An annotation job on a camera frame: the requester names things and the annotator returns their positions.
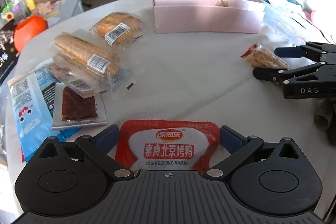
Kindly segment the small cake red end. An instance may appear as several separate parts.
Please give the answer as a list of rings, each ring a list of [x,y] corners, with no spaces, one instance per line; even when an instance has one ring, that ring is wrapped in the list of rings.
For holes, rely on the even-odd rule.
[[[241,56],[244,60],[248,61],[253,67],[271,67],[292,69],[285,61],[276,56],[273,52],[263,47],[260,44],[253,44]]]

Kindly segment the dried meat slice packet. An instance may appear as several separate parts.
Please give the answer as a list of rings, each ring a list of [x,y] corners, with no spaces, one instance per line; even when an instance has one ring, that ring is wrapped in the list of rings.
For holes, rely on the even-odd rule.
[[[82,98],[64,84],[56,84],[52,128],[67,130],[107,124],[100,94]]]

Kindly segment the red vegetarian duck snack packet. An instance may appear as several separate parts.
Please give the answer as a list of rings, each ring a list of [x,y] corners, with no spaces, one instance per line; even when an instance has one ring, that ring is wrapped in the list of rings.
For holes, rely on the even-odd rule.
[[[130,120],[119,133],[115,160],[139,170],[197,170],[204,173],[220,141],[212,122]]]

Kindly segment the blue white snack bag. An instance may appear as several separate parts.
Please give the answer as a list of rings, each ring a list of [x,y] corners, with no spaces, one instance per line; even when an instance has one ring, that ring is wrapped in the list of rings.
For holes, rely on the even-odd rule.
[[[79,127],[52,129],[55,88],[58,83],[47,64],[39,65],[7,82],[22,161],[28,162],[47,137],[55,136],[64,142],[81,130]]]

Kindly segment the clear snack packet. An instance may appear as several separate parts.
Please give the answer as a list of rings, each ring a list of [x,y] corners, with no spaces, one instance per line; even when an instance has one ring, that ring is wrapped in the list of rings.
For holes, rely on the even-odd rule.
[[[60,83],[82,98],[88,98],[94,94],[108,94],[117,99],[135,83],[129,69],[122,68],[116,76],[105,79],[81,65],[76,65],[74,61],[60,56],[52,57],[49,70]]]

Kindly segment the long corn-shaped bread packet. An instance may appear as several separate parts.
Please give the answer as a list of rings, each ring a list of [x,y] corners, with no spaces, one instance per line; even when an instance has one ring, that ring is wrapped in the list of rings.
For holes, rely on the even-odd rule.
[[[122,71],[117,53],[66,32],[54,38],[50,50],[105,81],[115,83]]]

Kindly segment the round bread packet with barcode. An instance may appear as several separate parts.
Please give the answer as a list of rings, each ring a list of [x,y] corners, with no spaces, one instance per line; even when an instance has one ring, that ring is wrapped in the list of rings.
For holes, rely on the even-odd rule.
[[[142,31],[143,22],[124,12],[112,12],[93,25],[89,32],[98,35],[110,46],[124,46]]]

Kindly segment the white tablecloth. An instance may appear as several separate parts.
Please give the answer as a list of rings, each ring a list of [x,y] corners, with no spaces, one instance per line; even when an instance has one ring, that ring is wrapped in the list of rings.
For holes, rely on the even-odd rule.
[[[316,128],[316,100],[286,100],[281,89],[256,80],[242,54],[255,43],[282,46],[272,33],[149,32],[125,51],[135,84],[105,101],[108,123],[130,119],[213,122],[265,141],[293,138],[323,183],[315,209],[324,217],[335,196],[335,147]]]

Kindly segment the pink cardboard box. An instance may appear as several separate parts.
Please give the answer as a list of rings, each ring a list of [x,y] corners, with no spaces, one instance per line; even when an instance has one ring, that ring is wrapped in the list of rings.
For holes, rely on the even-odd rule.
[[[260,0],[152,0],[155,31],[256,34],[265,15]]]

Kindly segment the black plum snack bag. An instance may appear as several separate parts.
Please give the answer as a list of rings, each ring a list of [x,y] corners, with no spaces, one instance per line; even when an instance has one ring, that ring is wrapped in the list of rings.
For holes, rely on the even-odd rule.
[[[14,46],[14,31],[16,26],[15,20],[12,19],[1,28],[1,85],[5,82],[6,77],[14,69],[18,61],[19,52]]]

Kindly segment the orange pumpkin bucket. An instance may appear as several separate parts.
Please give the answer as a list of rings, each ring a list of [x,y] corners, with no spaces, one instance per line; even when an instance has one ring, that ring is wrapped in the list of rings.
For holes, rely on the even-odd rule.
[[[47,21],[40,16],[32,15],[20,22],[14,31],[14,46],[21,53],[25,45],[35,36],[47,30]]]

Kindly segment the pink plush toy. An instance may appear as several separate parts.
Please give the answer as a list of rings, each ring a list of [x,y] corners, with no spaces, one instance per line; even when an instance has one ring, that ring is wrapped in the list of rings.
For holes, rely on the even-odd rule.
[[[52,5],[51,2],[38,3],[35,9],[32,11],[32,14],[40,16],[40,17],[44,17],[48,13],[50,13],[53,8],[54,8],[54,5]]]

